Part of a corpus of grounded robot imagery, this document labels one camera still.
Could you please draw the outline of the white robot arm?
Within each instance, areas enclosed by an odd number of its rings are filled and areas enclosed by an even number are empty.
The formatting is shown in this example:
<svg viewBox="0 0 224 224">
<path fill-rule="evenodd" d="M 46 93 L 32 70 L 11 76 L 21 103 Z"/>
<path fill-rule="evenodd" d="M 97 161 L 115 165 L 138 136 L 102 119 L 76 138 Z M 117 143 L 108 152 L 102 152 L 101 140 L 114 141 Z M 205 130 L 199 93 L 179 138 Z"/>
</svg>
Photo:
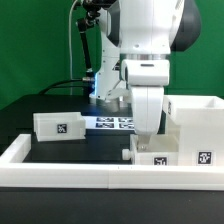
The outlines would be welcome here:
<svg viewBox="0 0 224 224">
<path fill-rule="evenodd" d="M 91 0 L 100 14 L 102 65 L 95 96 L 126 94 L 131 102 L 137 148 L 158 133 L 164 87 L 173 51 L 197 40 L 201 19 L 195 0 Z"/>
</svg>

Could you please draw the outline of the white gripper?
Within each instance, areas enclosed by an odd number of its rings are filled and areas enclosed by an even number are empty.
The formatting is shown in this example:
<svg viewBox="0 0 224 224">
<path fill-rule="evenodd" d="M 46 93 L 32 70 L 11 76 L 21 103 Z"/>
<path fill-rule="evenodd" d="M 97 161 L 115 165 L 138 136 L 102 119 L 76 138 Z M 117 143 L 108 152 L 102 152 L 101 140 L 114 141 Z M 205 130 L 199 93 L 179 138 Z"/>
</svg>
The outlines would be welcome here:
<svg viewBox="0 0 224 224">
<path fill-rule="evenodd" d="M 149 150 L 150 135 L 159 130 L 162 113 L 163 87 L 131 87 L 131 106 L 135 133 L 139 136 L 139 149 Z"/>
</svg>

